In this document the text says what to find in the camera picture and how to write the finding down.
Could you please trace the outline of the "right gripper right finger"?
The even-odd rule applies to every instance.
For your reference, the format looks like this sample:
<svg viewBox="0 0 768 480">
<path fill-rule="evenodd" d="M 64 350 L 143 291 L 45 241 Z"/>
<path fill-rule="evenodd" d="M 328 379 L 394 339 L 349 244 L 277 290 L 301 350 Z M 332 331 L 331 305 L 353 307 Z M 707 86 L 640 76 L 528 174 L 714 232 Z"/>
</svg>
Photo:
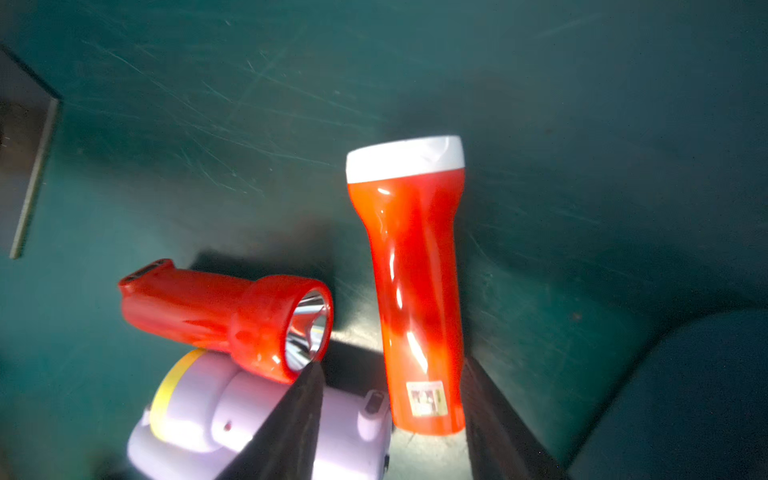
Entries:
<svg viewBox="0 0 768 480">
<path fill-rule="evenodd" d="M 568 477 L 473 357 L 464 360 L 460 393 L 474 479 Z"/>
</svg>

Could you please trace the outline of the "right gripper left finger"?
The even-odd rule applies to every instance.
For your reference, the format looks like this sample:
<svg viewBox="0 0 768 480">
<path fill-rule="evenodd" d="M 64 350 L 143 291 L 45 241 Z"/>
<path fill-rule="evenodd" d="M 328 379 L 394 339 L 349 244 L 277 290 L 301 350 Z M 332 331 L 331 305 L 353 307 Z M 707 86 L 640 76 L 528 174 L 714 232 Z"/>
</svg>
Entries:
<svg viewBox="0 0 768 480">
<path fill-rule="evenodd" d="M 243 450 L 217 476 L 232 479 L 310 479 L 316 455 L 325 375 L 309 364 Z"/>
</svg>

